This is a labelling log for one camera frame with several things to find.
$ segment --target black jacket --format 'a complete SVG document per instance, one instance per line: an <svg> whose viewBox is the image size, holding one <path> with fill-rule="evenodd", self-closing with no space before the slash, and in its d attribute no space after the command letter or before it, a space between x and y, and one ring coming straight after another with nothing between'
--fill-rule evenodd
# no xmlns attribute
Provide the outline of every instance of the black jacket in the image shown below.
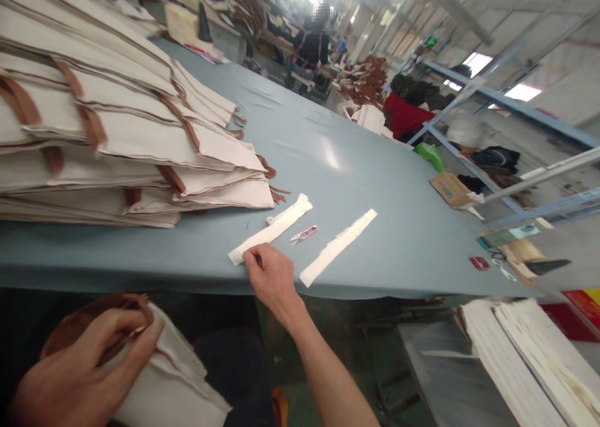
<svg viewBox="0 0 600 427"><path fill-rule="evenodd" d="M321 50L319 50L319 35L321 37ZM298 49L304 40L304 44L301 49ZM326 33L308 33L306 39L304 38L304 30L300 30L294 41L294 49L298 51L300 58L296 61L299 66L304 66L307 69L314 69L317 66L319 60L321 64L328 63L328 51L329 51L329 35Z"/></svg>

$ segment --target light blue table surface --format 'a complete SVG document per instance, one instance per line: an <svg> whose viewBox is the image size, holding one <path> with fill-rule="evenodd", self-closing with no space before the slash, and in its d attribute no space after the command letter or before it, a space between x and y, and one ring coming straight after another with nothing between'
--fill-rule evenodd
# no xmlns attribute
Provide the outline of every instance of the light blue table surface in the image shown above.
<svg viewBox="0 0 600 427"><path fill-rule="evenodd" d="M469 257L481 223L452 210L428 183L436 172L417 154L377 136L237 64L213 66L181 46L157 44L205 85L234 101L247 119L245 141L291 191L274 210L226 208L186 215L175 229L0 223L0 286L63 291L249 294L246 269L228 252L266 227L300 192L314 208L272 244L296 266L300 292L321 297L422 298L466 293L540 296ZM300 272L367 210L377 218L309 288ZM319 232L292 246L292 235Z"/></svg>

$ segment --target hand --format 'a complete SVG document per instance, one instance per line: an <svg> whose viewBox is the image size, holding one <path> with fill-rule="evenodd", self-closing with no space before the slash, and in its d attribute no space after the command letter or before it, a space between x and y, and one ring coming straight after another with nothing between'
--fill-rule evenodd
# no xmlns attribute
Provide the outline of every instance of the hand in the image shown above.
<svg viewBox="0 0 600 427"><path fill-rule="evenodd" d="M294 314L305 309L294 287L294 263L268 243L248 249L244 261L256 297L289 331Z"/></svg>
<svg viewBox="0 0 600 427"><path fill-rule="evenodd" d="M148 321L139 311L110 309L98 316L70 347L44 358L21 380L11 403L20 427L106 426L154 353L164 321L135 340L110 374L98 368L115 333L133 332Z"/></svg>

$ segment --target person's left hand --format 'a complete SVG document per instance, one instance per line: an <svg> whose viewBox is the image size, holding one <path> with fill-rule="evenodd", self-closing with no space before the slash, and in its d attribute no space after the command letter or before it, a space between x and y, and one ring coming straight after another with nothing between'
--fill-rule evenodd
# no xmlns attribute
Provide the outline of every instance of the person's left hand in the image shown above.
<svg viewBox="0 0 600 427"><path fill-rule="evenodd" d="M111 373L98 368L111 338L146 327L139 311L110 309L98 316L70 347L44 358L21 380L10 414L20 427L100 427L119 409L154 353L164 321L135 340Z"/></svg>

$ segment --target green object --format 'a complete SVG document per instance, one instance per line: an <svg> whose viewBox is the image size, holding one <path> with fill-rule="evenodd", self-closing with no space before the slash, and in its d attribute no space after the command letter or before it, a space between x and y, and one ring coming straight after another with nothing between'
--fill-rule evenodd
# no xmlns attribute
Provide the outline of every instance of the green object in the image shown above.
<svg viewBox="0 0 600 427"><path fill-rule="evenodd" d="M431 49L437 43L438 43L437 39L435 39L433 36L430 36L429 38L427 38L427 41L425 41L425 47L427 47L428 49Z"/></svg>
<svg viewBox="0 0 600 427"><path fill-rule="evenodd" d="M436 168L439 173L445 172L446 167L444 166L444 160L439 149L434 144L421 143L415 146L414 152L421 155L424 159L428 160Z"/></svg>

